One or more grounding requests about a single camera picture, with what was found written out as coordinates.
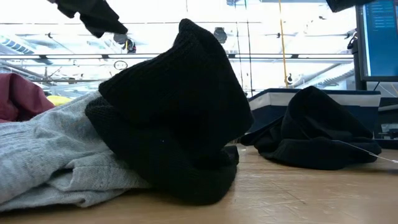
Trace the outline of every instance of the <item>white cable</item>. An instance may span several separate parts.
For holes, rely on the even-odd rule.
[[[371,155],[371,156],[374,156],[374,157],[377,157],[377,158],[380,158],[380,159],[384,159],[384,160],[387,160],[387,161],[390,161],[390,162],[393,162],[393,163],[398,164],[398,161],[395,160],[395,159],[387,159],[387,158],[378,156],[378,155],[376,155],[376,154],[373,153],[373,152],[369,152],[368,150],[365,150],[365,149],[363,149],[363,148],[361,148],[361,147],[358,147],[358,146],[354,146],[354,145],[352,145],[352,144],[350,144],[350,143],[343,142],[343,141],[340,141],[340,140],[332,140],[332,141],[344,143],[344,144],[349,145],[349,146],[352,146],[352,147],[354,147],[354,148],[356,148],[356,149],[360,149],[360,150],[362,150],[362,151],[364,151],[364,152],[367,152],[367,153],[368,153],[369,155]]]
[[[380,86],[383,90],[385,90],[386,92],[390,93],[390,91],[386,90],[381,84],[379,84],[379,86]]]

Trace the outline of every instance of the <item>folded clothing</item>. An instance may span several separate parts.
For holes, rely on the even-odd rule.
[[[253,118],[210,32],[183,19],[170,50],[123,70],[99,92],[103,98],[87,106],[87,117],[151,185],[196,204],[215,203],[227,193],[236,161],[223,147],[242,136]]]
[[[300,90],[288,104],[285,115],[241,138],[266,159],[323,170],[350,164],[374,162],[381,148],[347,109],[323,91],[310,86]]]
[[[0,123],[27,121],[52,109],[43,90],[15,73],[0,74]]]
[[[55,203],[87,207],[150,185],[98,136],[90,93],[30,121],[0,124],[0,211]]]

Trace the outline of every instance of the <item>black beanie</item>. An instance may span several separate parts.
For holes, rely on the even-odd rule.
[[[99,86],[86,115],[109,148],[155,188],[186,202],[219,201],[236,147],[252,125],[225,51],[207,30],[181,21],[174,46]]]
[[[240,137],[253,122],[224,48],[188,19],[170,50],[123,70],[99,92],[136,126],[172,127],[182,147],[200,157]]]

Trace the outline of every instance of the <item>black knit hat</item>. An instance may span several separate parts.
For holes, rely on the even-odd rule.
[[[236,174],[236,148],[252,125],[225,51],[188,19],[174,46],[99,86],[86,115],[109,148],[155,188],[186,202],[220,200]]]
[[[285,116],[243,136],[241,143],[253,145],[260,155],[273,161],[336,170],[374,162],[377,158],[356,148],[380,154],[381,148],[372,137],[348,110],[310,86],[296,93]]]
[[[224,49],[188,19],[170,50],[115,75],[99,92],[132,124],[170,126],[182,147],[199,155],[221,149],[253,122]]]

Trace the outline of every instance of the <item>wooden desk surface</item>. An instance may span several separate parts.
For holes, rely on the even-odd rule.
[[[287,167],[240,149],[233,188],[218,204],[181,205],[155,193],[127,193],[91,208],[45,207],[0,213],[0,223],[397,223],[398,164],[338,171]],[[398,151],[382,155],[398,159]]]

